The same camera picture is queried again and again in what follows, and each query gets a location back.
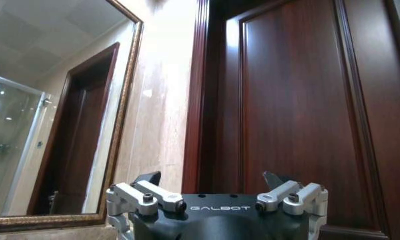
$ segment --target shower enclosure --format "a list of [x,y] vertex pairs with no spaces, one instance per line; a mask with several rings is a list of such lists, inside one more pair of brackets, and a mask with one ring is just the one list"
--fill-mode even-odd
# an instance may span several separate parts
[[44,105],[45,93],[0,77],[0,216],[6,215]]

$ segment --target screw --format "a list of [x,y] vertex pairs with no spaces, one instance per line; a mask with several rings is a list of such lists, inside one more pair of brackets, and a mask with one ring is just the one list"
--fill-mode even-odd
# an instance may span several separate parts
[[255,208],[256,208],[256,211],[259,211],[260,213],[265,212],[265,205],[264,205],[264,203],[256,202]]
[[299,203],[300,202],[300,196],[295,193],[291,193],[288,195],[288,200],[292,202],[292,203]]
[[145,194],[144,194],[144,204],[152,203],[153,200],[155,200],[153,195],[152,195],[151,193],[145,193]]
[[187,203],[184,202],[184,200],[183,200],[183,201],[179,201],[179,202],[176,203],[175,210],[176,210],[176,213],[177,213],[177,214],[181,214],[181,213],[185,212],[185,210],[187,210]]

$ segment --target silver metal bracket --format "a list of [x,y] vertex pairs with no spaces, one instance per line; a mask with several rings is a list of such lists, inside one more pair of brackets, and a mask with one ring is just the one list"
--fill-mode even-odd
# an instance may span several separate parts
[[184,213],[187,210],[187,203],[184,202],[183,195],[169,192],[161,187],[153,185],[148,181],[139,181],[135,188],[144,194],[151,193],[157,198],[163,210],[171,213]]
[[328,221],[328,190],[319,184],[311,183],[295,196],[283,200],[283,210],[287,214],[299,216],[311,214],[308,239],[317,240],[320,228]]
[[295,181],[287,181],[275,190],[257,195],[256,209],[260,212],[275,212],[279,209],[279,204],[289,196],[301,189],[301,185]]
[[144,194],[125,183],[107,190],[107,211],[109,224],[117,229],[119,240],[133,240],[133,233],[124,213],[139,212],[152,216],[159,212],[159,200],[152,194]]

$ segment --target dark wood door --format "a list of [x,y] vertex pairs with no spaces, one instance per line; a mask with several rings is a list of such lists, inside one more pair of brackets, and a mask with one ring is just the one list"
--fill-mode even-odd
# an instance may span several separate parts
[[55,214],[81,213],[84,206],[100,138],[108,68],[85,76],[69,90],[64,124],[72,131],[60,133],[64,135],[60,146],[63,158],[59,160]]
[[223,32],[209,190],[268,192],[264,171],[320,183],[321,239],[400,240],[400,56],[385,2],[272,1]]
[[30,215],[83,213],[119,46],[112,45],[68,73],[28,208]]

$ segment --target marble wall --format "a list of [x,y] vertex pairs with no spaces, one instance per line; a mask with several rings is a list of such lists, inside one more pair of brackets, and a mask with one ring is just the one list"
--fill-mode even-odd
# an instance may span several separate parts
[[[124,123],[115,182],[161,171],[161,186],[180,192],[196,0],[120,0],[143,19],[144,33]],[[0,234],[4,239],[116,239],[105,226]]]

